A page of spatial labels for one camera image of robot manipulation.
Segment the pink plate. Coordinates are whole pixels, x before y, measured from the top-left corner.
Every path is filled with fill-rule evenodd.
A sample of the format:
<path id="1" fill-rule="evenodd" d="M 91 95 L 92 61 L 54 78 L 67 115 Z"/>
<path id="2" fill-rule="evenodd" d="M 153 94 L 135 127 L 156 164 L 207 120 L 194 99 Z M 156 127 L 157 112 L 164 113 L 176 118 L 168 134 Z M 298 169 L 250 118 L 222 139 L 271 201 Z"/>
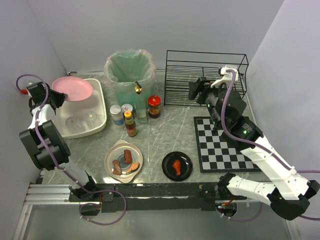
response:
<path id="1" fill-rule="evenodd" d="M 68 102 L 79 102 L 88 99 L 93 94 L 92 85 L 80 78 L 75 76 L 64 76 L 56 79 L 51 88 L 59 93 L 66 94 L 66 101 Z"/>

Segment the clear wine glass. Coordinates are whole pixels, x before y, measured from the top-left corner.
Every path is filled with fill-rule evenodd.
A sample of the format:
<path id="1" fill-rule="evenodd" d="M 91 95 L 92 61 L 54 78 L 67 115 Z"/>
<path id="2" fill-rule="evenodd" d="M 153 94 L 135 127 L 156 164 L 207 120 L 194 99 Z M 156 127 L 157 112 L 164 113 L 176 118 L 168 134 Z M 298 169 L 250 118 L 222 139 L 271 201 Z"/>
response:
<path id="1" fill-rule="evenodd" d="M 89 111 L 85 114 L 85 123 L 89 129 L 94 129 L 102 124 L 102 120 L 95 111 Z"/>
<path id="2" fill-rule="evenodd" d="M 82 133 L 86 130 L 83 123 L 75 116 L 70 116 L 65 120 L 65 126 L 72 134 Z"/>

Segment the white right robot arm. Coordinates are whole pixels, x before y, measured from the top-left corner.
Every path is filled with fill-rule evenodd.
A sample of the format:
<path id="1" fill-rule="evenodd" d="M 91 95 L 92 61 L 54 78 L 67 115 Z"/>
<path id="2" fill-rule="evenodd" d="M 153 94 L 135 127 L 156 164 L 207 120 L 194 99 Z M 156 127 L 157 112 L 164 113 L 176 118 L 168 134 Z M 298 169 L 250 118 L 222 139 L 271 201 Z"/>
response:
<path id="1" fill-rule="evenodd" d="M 215 129 L 233 148 L 247 157 L 270 180 L 262 183 L 241 178 L 234 173 L 220 177 L 218 189 L 232 196 L 258 200 L 285 220 L 306 219 L 310 198 L 315 196 L 320 184 L 308 180 L 290 166 L 274 148 L 258 126 L 244 116 L 247 107 L 240 94 L 231 85 L 212 86 L 205 77 L 188 84 L 188 99 L 206 105 Z"/>

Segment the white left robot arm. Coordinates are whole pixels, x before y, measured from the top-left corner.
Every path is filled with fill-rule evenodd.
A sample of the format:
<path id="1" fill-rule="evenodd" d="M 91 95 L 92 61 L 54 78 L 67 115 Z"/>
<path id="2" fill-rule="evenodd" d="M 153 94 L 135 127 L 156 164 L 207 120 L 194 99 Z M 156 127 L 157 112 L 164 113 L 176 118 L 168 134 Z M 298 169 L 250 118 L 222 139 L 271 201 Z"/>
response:
<path id="1" fill-rule="evenodd" d="M 32 116 L 29 127 L 19 133 L 19 138 L 34 165 L 47 171 L 60 170 L 74 186 L 71 193 L 81 200 L 98 197 L 98 188 L 93 178 L 71 160 L 71 151 L 53 123 L 57 108 L 65 101 L 64 93 L 50 89 L 43 81 L 26 87 Z"/>

